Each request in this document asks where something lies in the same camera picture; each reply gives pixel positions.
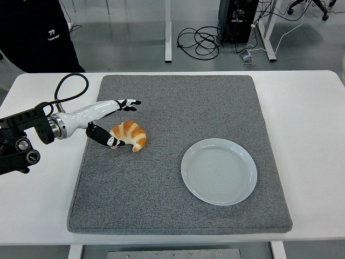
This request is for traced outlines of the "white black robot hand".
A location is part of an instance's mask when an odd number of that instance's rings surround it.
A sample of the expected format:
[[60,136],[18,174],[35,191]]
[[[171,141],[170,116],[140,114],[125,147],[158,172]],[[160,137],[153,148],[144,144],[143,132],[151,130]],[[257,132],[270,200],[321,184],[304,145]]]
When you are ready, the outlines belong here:
[[99,101],[93,105],[81,108],[73,113],[58,113],[61,119],[59,139],[72,136],[77,129],[85,129],[87,136],[104,146],[123,146],[125,142],[112,136],[108,131],[93,123],[116,111],[136,111],[133,105],[141,102],[134,99]]

